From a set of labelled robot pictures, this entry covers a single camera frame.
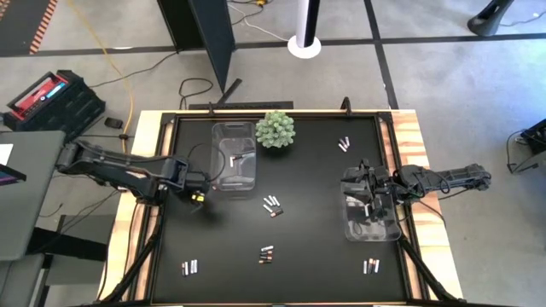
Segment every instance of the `black tabletop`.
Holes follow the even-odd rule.
[[[8,166],[25,182],[0,187],[0,261],[26,253],[65,137],[61,131],[2,132],[0,144],[14,144]]]
[[[175,154],[210,142],[213,121],[182,121]],[[350,242],[344,233],[340,179],[363,157],[381,165],[376,122],[367,119],[297,119],[294,144],[284,155],[258,148],[257,182],[244,193],[212,192],[210,211],[170,198],[155,272],[155,304],[318,303],[404,300],[395,242]],[[338,139],[349,136],[343,153]],[[208,169],[212,149],[191,162]],[[263,198],[275,195],[284,213],[270,218]],[[272,264],[259,250],[275,246]],[[363,260],[380,259],[378,274],[364,275]],[[199,260],[183,277],[181,263]]]

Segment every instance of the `orange striped tape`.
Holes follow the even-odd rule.
[[[30,54],[34,55],[40,49],[40,44],[42,39],[44,39],[45,31],[48,29],[48,25],[53,18],[53,13],[55,12],[55,7],[57,6],[57,0],[49,0],[48,7],[45,9],[44,16],[42,16],[42,21],[36,30],[36,35],[31,43]]]
[[[2,21],[3,16],[6,14],[10,0],[0,0],[0,21]]]

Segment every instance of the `black metal frame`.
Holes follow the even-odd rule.
[[[378,142],[379,142],[380,156],[381,156],[381,159],[383,161],[384,166],[387,166],[386,149],[385,149],[385,144],[383,142],[382,129],[381,129],[381,125],[380,125],[380,119],[384,120],[385,114],[384,113],[354,113],[351,110],[351,102],[350,102],[349,98],[347,98],[347,97],[344,99],[344,101],[343,101],[343,103],[341,105],[341,108],[345,109],[346,111],[344,113],[313,113],[313,112],[310,112],[310,113],[294,113],[293,116],[294,117],[299,117],[299,118],[317,118],[317,117],[348,118],[348,119],[350,119],[350,118],[370,118],[370,117],[373,118],[374,123],[375,123],[375,130],[377,132],[377,138],[378,138]],[[161,118],[161,127],[160,127],[160,133],[159,133],[159,140],[157,142],[157,147],[155,149],[155,152],[156,152],[156,154],[160,154],[161,149],[165,145],[164,141],[165,141],[165,136],[166,136],[166,126],[168,124],[173,124],[172,131],[171,131],[171,133],[172,133],[171,141],[169,143],[169,151],[168,151],[168,154],[173,154],[173,150],[176,147],[176,141],[177,141],[176,135],[177,135],[179,123],[180,123],[181,120],[184,120],[184,119],[210,119],[210,118],[215,118],[215,119],[233,119],[233,118],[237,118],[237,119],[260,119],[260,118],[262,118],[264,116],[264,114],[265,114],[265,112],[263,112],[263,113],[258,113],[258,112],[256,112],[256,113],[215,113],[214,110],[210,110],[209,113],[198,113],[198,114],[195,114],[195,113],[191,113],[191,114],[188,114],[188,113],[164,113],[162,118]],[[392,121],[390,121],[390,122],[386,121],[386,125],[387,125],[389,131],[394,131],[394,126],[393,126]],[[392,139],[391,139],[391,144],[392,144],[392,147],[395,148],[397,146],[396,145],[396,140],[394,140],[394,143],[393,143]],[[396,148],[396,149],[397,149],[397,151],[396,151],[396,153],[393,152],[393,155],[395,155],[395,157],[398,158],[398,160],[400,160],[400,157],[397,156],[399,154],[398,148]],[[148,220],[143,221],[142,225],[143,225],[142,226],[143,229],[148,229]],[[414,230],[414,234],[416,234],[415,225],[413,224],[411,227]],[[144,233],[141,232],[139,234],[139,241],[142,240],[141,237],[145,237],[145,236],[146,236],[146,232],[144,232]],[[149,301],[151,305],[154,304],[153,300],[152,300],[153,299],[152,298],[152,293],[153,293],[154,287],[155,287],[155,280],[156,280],[155,277],[156,277],[156,274],[157,274],[157,262],[159,261],[160,248],[161,248],[161,244],[163,243],[162,241],[163,241],[163,236],[160,235],[158,244],[155,246],[155,248],[153,249],[153,251],[151,253],[151,262],[150,262],[150,266],[149,266],[149,270],[148,270],[148,279],[147,279],[147,285],[146,285],[146,291],[145,291],[144,299]],[[404,250],[399,245],[399,243],[397,244],[397,248],[398,248],[398,261],[399,261],[400,267],[402,269],[401,279],[402,279],[403,284],[404,284],[405,296],[406,296],[406,299],[412,299],[412,297],[411,297],[410,278],[409,278],[408,272],[407,272],[408,267],[407,267],[407,263],[405,261]]]

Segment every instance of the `yellow cable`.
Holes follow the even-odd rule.
[[[125,87],[125,90],[129,94],[129,101],[130,101],[130,104],[131,104],[131,107],[129,108],[129,117],[126,120],[125,127],[123,129],[123,134],[127,134],[127,131],[129,130],[129,127],[131,126],[131,120],[132,120],[132,117],[133,117],[133,109],[135,108],[135,100],[133,99],[133,94],[132,94],[132,91],[131,91],[131,85],[129,84],[129,81],[123,75],[123,73],[121,73],[121,71],[113,63],[112,57],[106,51],[106,47],[104,47],[104,45],[102,44],[101,39],[96,35],[95,31],[93,30],[93,27],[87,21],[87,19],[85,19],[84,15],[79,11],[79,9],[76,7],[73,0],[67,0],[67,1],[68,1],[68,5],[73,9],[74,13],[76,13],[78,18],[82,21],[82,23],[84,23],[84,26],[87,27],[87,30],[91,33],[91,35],[96,40],[96,42],[99,44],[99,46],[101,46],[102,52],[106,56],[106,58],[108,60],[108,63],[110,63],[110,66],[118,73],[119,77],[122,78],[121,80],[123,81],[123,85]],[[127,154],[127,144],[126,144],[126,142],[127,142],[126,140],[121,140],[121,147],[123,148],[123,152],[125,154]]]

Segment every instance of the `white base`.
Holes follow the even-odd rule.
[[[296,43],[296,37],[292,36],[288,41],[288,51],[300,59],[310,59],[317,56],[321,52],[321,42],[315,38],[313,44],[307,48],[300,48]]]

